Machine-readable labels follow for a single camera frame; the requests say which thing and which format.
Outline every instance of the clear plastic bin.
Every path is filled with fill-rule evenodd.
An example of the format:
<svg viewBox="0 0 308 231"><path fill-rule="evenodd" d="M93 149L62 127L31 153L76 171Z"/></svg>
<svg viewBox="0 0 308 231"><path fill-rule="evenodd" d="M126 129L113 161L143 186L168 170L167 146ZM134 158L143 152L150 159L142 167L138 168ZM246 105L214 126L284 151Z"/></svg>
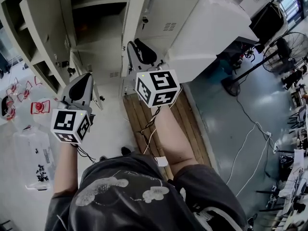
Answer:
<svg viewBox="0 0 308 231"><path fill-rule="evenodd" d="M14 133L13 140L17 166L25 187L38 191L51 189L56 165L48 134L33 127ZM45 172L44 177L48 177L48 180L43 182L39 181L37 177L42 172Z"/></svg>

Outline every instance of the gray t-shirt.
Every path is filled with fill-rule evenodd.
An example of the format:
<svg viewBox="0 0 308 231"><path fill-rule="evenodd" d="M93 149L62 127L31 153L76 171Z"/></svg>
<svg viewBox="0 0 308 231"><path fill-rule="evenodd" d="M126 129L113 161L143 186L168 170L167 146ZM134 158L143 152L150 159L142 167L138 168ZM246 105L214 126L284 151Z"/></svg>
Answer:
<svg viewBox="0 0 308 231"><path fill-rule="evenodd" d="M247 225L237 199L212 168L184 167L170 184L153 158L133 155L90 166L76 193L53 196L45 231L205 230L208 224L213 230Z"/></svg>

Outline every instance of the black chair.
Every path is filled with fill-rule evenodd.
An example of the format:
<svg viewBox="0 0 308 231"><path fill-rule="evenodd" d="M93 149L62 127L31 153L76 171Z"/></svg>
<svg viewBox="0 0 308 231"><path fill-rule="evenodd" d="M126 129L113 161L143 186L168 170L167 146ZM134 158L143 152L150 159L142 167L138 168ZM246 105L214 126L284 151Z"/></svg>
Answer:
<svg viewBox="0 0 308 231"><path fill-rule="evenodd" d="M306 120L306 106L301 107L297 113L291 115L289 117L289 120L290 121L288 122L288 124L291 125L292 129L303 127L305 125L305 120Z"/></svg>

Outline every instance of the cabinet vent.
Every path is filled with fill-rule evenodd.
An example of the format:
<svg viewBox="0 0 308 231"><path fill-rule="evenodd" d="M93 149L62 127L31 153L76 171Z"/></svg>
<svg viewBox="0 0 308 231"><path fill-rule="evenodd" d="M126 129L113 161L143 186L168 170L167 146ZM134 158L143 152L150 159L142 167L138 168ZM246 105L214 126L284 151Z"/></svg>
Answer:
<svg viewBox="0 0 308 231"><path fill-rule="evenodd" d="M166 23L164 27L164 31L173 31L176 26L176 23Z"/></svg>
<svg viewBox="0 0 308 231"><path fill-rule="evenodd" d="M118 77L119 75L120 75L119 72L113 72L113 73L110 73L109 77L114 78L114 77Z"/></svg>

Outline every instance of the electric fan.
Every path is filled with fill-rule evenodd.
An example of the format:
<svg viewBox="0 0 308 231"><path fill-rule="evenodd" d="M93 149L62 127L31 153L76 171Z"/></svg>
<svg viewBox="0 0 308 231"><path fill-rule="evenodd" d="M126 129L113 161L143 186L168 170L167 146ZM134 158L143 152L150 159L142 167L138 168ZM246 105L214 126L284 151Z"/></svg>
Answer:
<svg viewBox="0 0 308 231"><path fill-rule="evenodd" d="M308 55L308 38L305 34L290 32L272 42L264 53L263 60L272 53L272 58L263 63L265 70L272 73L285 73L296 67Z"/></svg>
<svg viewBox="0 0 308 231"><path fill-rule="evenodd" d="M269 72L283 73L294 69L308 56L308 38L302 33L286 33L272 42L265 51L263 60L233 79L229 76L221 81L228 94L237 96L240 93L240 83L243 77L263 65Z"/></svg>

